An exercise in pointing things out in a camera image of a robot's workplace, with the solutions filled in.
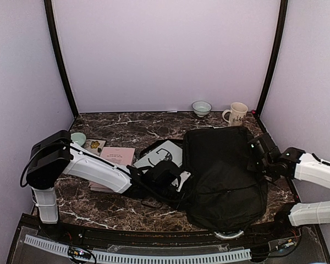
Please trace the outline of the black student bag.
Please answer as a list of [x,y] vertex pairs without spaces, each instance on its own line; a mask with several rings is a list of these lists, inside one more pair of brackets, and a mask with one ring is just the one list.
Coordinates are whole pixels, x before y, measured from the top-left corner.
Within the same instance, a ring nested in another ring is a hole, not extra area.
[[188,222],[210,230],[222,240],[236,239],[266,212],[267,183],[248,169],[254,137],[244,126],[195,129],[182,140],[182,167],[193,189],[179,210]]

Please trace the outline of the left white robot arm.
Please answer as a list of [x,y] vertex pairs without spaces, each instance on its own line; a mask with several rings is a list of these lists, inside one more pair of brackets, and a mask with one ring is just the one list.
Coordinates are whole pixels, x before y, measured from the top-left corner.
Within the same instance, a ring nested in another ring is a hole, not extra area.
[[181,140],[159,140],[145,150],[146,155],[135,165],[121,165],[89,152],[61,130],[36,143],[20,178],[22,188],[30,186],[40,221],[55,240],[67,234],[59,222],[56,180],[61,174],[95,182],[126,197],[147,195],[169,205],[177,205],[190,197],[185,186],[191,177],[182,167]]

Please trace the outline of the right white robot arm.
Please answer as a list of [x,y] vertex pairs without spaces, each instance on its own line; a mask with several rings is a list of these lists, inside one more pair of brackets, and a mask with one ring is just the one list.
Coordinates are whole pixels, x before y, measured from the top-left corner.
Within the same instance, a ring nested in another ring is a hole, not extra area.
[[330,224],[330,161],[296,147],[282,152],[268,133],[250,140],[248,146],[252,168],[272,181],[284,177],[296,188],[296,201],[276,214],[271,236],[280,239],[291,226]]

